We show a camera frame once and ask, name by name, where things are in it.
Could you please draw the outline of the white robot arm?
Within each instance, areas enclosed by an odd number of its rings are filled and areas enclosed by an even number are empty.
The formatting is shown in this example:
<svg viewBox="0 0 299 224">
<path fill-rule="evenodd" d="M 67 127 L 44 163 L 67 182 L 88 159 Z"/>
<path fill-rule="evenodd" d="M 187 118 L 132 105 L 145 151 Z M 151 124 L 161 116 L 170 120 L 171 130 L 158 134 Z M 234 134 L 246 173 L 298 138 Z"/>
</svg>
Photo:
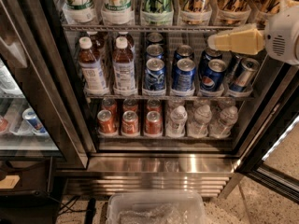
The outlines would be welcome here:
<svg viewBox="0 0 299 224">
<path fill-rule="evenodd" d="M 256 23 L 218 32 L 207 39 L 211 49 L 256 55 L 265 49 L 275 60 L 299 65 L 299 2 L 281 0 L 279 13 L 273 15 L 263 30 Z"/>
</svg>

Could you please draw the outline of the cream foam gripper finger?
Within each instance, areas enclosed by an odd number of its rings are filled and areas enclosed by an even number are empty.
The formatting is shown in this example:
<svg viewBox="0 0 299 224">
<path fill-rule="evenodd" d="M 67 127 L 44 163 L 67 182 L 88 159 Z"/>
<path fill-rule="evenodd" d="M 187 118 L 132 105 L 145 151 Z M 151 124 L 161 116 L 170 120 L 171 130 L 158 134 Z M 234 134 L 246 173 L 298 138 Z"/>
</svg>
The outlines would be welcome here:
<svg viewBox="0 0 299 224">
<path fill-rule="evenodd" d="M 281 0 L 279 2 L 280 10 L 286 10 L 290 7 L 298 7 L 298 6 L 299 6 L 299 1 L 295 1 L 295 0 Z"/>
<path fill-rule="evenodd" d="M 264 49 L 264 32 L 249 23 L 211 35 L 207 44 L 214 50 L 256 55 Z"/>
</svg>

